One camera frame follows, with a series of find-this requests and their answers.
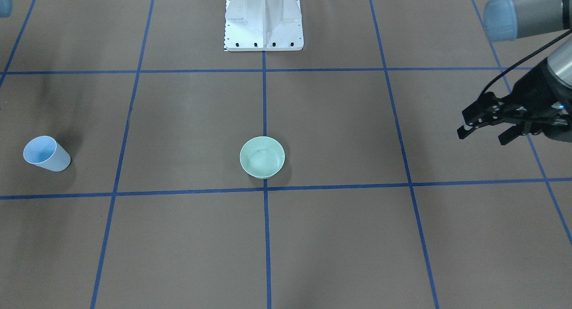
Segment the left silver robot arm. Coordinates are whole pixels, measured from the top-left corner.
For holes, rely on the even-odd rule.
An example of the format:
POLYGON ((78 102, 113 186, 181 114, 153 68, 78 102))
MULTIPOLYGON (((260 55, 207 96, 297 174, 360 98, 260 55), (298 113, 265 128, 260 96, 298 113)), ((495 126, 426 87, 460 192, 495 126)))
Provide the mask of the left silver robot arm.
POLYGON ((559 142, 571 141, 572 43, 571 0, 489 0, 484 8, 484 32, 491 42, 514 41, 560 31, 562 34, 497 75, 466 107, 464 124, 457 129, 465 139, 476 129, 502 123, 510 128, 501 133, 505 146, 519 136, 543 134, 559 142), (509 71, 564 40, 555 51, 528 71, 498 98, 490 87, 509 71))

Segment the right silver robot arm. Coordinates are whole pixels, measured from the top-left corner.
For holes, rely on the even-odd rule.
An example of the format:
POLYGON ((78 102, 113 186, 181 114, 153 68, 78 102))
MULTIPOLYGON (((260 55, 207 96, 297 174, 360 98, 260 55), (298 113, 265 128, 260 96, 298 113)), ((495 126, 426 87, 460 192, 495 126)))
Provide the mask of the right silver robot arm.
POLYGON ((7 18, 12 14, 13 0, 0 0, 0 17, 7 18))

